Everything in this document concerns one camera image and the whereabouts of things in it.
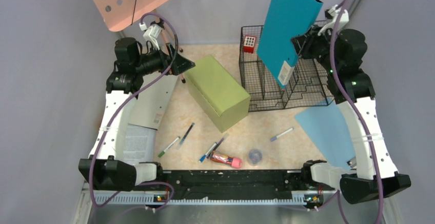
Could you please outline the teal folder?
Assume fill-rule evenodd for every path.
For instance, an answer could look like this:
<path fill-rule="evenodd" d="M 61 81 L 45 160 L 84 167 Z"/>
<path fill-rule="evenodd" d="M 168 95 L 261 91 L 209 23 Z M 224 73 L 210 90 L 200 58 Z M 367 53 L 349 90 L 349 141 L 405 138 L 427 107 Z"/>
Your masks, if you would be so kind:
<path fill-rule="evenodd" d="M 291 39 L 308 31 L 322 5 L 321 0 L 270 1 L 257 54 L 281 88 L 298 61 Z"/>

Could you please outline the black wire desk organizer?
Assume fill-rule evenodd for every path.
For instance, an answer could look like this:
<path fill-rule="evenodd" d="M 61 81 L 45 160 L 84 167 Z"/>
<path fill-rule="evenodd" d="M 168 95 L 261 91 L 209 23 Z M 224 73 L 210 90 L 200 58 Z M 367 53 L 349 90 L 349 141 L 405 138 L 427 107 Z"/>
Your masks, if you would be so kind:
<path fill-rule="evenodd" d="M 239 53 L 241 85 L 251 96 L 249 112 L 331 104 L 334 97 L 327 88 L 327 71 L 314 59 L 299 60 L 288 85 L 279 85 L 256 53 L 262 32 L 262 25 L 241 28 L 241 41 L 247 36 L 256 38 L 252 53 L 243 50 L 243 43 Z"/>

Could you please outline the grey white folder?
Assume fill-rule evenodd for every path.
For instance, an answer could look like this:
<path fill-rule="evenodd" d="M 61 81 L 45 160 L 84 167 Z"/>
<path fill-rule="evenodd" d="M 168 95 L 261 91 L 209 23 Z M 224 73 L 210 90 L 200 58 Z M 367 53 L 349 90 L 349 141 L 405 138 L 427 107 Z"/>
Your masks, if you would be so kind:
<path fill-rule="evenodd" d="M 177 76 L 165 75 L 139 94 L 131 112 L 131 125 L 157 130 L 172 97 Z"/>

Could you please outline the light blue clipboard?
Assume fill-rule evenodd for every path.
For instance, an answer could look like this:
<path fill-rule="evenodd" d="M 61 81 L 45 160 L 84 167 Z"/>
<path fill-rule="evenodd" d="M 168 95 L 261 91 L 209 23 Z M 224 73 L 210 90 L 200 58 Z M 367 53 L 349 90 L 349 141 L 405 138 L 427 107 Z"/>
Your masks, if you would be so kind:
<path fill-rule="evenodd" d="M 347 162 L 355 157 L 355 151 L 345 119 L 335 103 L 310 107 L 297 114 L 295 120 L 329 164 L 351 169 Z"/>

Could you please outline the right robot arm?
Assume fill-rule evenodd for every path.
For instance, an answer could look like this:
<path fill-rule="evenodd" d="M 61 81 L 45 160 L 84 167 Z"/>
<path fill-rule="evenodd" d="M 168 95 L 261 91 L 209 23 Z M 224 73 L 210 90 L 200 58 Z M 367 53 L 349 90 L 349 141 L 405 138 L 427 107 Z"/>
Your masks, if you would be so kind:
<path fill-rule="evenodd" d="M 367 51 L 365 35 L 355 29 L 337 36 L 312 26 L 291 39 L 300 59 L 317 61 L 327 72 L 327 88 L 344 117 L 355 151 L 355 165 L 346 170 L 323 160 L 304 164 L 301 183 L 315 189 L 320 183 L 339 190 L 350 204 L 391 197 L 410 188 L 409 175 L 392 161 L 376 112 L 375 90 L 362 70 Z"/>

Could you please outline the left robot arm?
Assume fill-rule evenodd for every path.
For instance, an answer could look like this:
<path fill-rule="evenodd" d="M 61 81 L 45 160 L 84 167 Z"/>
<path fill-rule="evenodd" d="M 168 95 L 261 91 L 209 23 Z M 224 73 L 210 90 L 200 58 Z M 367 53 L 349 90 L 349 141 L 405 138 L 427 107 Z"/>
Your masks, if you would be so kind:
<path fill-rule="evenodd" d="M 80 159 L 78 170 L 93 190 L 132 191 L 145 182 L 153 190 L 164 185 L 161 166 L 156 162 L 131 165 L 124 161 L 128 121 L 141 92 L 165 75 L 180 75 L 195 66 L 179 55 L 178 40 L 166 44 L 167 52 L 152 47 L 143 53 L 133 37 L 118 39 L 116 60 L 106 80 L 105 111 L 94 147 Z"/>

